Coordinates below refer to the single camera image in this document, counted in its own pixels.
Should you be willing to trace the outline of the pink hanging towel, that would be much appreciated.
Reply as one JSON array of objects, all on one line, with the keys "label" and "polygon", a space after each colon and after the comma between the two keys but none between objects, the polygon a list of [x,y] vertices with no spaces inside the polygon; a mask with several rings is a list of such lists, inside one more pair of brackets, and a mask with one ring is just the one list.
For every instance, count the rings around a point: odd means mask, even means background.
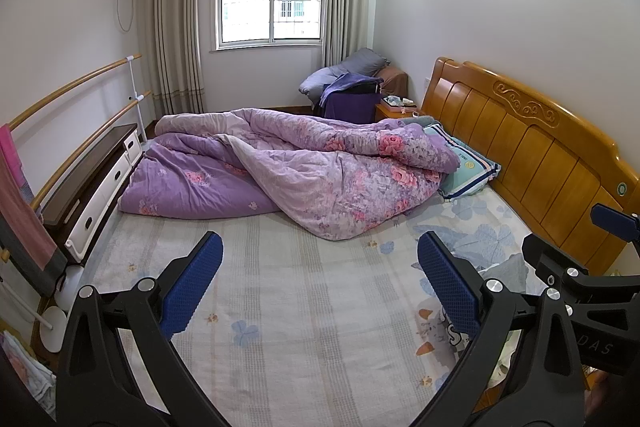
[{"label": "pink hanging towel", "polygon": [[66,257],[30,203],[34,194],[23,172],[10,127],[1,127],[1,250],[41,297],[51,297]]}]

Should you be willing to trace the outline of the teal striped pillow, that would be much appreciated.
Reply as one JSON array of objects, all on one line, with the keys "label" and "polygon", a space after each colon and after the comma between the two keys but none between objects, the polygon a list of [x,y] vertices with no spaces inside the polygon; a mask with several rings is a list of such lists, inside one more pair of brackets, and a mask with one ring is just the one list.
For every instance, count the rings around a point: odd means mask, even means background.
[{"label": "teal striped pillow", "polygon": [[454,200],[472,195],[497,178],[501,170],[498,162],[488,159],[468,144],[449,135],[441,124],[430,124],[423,130],[431,138],[438,136],[458,156],[460,162],[458,169],[447,174],[440,184],[439,194],[443,199]]}]

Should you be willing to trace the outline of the white patterned bed sheet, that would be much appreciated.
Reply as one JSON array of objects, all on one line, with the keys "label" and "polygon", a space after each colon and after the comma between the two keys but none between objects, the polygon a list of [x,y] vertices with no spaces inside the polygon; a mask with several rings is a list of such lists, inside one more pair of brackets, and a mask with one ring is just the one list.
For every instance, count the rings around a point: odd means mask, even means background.
[{"label": "white patterned bed sheet", "polygon": [[407,426],[457,362],[462,339],[416,257],[435,232],[483,277],[538,294],[527,227],[490,188],[431,198],[354,239],[329,242],[281,213],[180,221],[116,211],[86,280],[123,291],[157,277],[208,231],[224,261],[172,342],[235,426]]}]

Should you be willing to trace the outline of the purple floral quilt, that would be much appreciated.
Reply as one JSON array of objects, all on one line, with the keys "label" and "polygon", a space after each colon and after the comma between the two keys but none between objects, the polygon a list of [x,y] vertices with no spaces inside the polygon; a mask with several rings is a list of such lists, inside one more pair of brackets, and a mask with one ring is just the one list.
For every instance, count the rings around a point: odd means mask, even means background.
[{"label": "purple floral quilt", "polygon": [[134,215],[184,220],[281,211],[329,241],[352,239],[427,201],[460,166],[420,124],[349,124],[275,110],[163,117],[119,199]]}]

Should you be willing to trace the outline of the wooden nightstand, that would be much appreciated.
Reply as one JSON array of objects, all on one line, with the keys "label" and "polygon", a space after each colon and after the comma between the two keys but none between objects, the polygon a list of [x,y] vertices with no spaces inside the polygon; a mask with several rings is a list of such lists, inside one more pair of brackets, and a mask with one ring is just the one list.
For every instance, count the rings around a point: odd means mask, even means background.
[{"label": "wooden nightstand", "polygon": [[420,112],[416,106],[392,105],[386,101],[386,98],[381,98],[378,104],[375,105],[375,121],[422,116],[424,116],[424,113]]}]

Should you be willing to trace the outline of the upper wooden ballet bar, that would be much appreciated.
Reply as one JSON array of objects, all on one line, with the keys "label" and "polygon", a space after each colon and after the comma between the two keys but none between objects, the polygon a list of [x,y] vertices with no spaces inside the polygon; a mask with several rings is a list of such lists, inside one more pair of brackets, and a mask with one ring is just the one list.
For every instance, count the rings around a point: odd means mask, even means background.
[{"label": "upper wooden ballet bar", "polygon": [[88,74],[83,75],[79,78],[76,78],[73,81],[70,81],[68,83],[65,83],[64,86],[59,87],[58,89],[52,91],[51,93],[49,93],[47,96],[45,96],[44,98],[40,98],[40,100],[34,104],[32,104],[31,106],[27,107],[25,110],[23,110],[23,112],[21,114],[18,114],[16,117],[14,117],[10,122],[9,122],[9,129],[11,131],[15,130],[16,128],[20,127],[21,124],[24,124],[24,122],[29,119],[30,117],[36,115],[38,112],[40,112],[41,109],[45,108],[46,106],[48,106],[49,104],[55,102],[58,98],[61,98],[61,96],[66,95],[68,92],[79,88],[81,86],[83,86],[85,83],[96,79],[104,74],[106,74],[107,72],[111,72],[112,70],[119,68],[120,66],[124,66],[124,65],[131,65],[134,61],[140,60],[140,58],[142,57],[141,53],[136,53],[136,54],[132,54],[132,55],[128,55],[124,58],[121,58],[118,61],[115,62],[111,62],[110,64],[104,65],[98,69],[92,70],[91,72],[88,72]]}]

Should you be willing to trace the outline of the dark blue cloth on chair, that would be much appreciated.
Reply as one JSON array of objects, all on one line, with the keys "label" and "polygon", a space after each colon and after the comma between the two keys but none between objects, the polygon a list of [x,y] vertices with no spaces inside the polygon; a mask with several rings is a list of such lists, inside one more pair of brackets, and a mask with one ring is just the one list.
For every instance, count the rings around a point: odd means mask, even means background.
[{"label": "dark blue cloth on chair", "polygon": [[320,116],[351,124],[371,124],[375,105],[382,98],[382,79],[360,75],[343,75],[323,91]]}]

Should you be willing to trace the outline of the grey striped curtain left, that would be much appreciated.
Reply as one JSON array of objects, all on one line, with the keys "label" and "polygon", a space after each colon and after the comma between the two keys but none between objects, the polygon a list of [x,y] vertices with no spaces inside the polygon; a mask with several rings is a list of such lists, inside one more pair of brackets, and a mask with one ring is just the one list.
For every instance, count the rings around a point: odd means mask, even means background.
[{"label": "grey striped curtain left", "polygon": [[143,37],[156,116],[203,113],[198,0],[143,0]]}]

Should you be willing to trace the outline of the grey pillow pile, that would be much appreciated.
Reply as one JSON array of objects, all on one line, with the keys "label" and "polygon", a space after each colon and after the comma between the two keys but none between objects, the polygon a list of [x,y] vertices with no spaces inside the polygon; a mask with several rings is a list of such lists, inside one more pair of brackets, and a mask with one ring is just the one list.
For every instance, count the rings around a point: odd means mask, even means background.
[{"label": "grey pillow pile", "polygon": [[326,87],[343,75],[373,77],[390,64],[387,58],[369,48],[362,48],[336,65],[322,67],[309,75],[298,87],[312,105],[317,105]]}]

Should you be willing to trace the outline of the wooden bed frame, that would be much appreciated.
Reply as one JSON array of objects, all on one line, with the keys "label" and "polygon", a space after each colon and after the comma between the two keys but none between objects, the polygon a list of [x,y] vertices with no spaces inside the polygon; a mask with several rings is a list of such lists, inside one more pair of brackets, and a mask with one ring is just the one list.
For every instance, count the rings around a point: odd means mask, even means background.
[{"label": "wooden bed frame", "polygon": [[523,83],[448,57],[436,60],[421,109],[500,165],[490,185],[530,231],[592,275],[612,267],[625,244],[590,212],[637,212],[639,175],[610,136]]}]

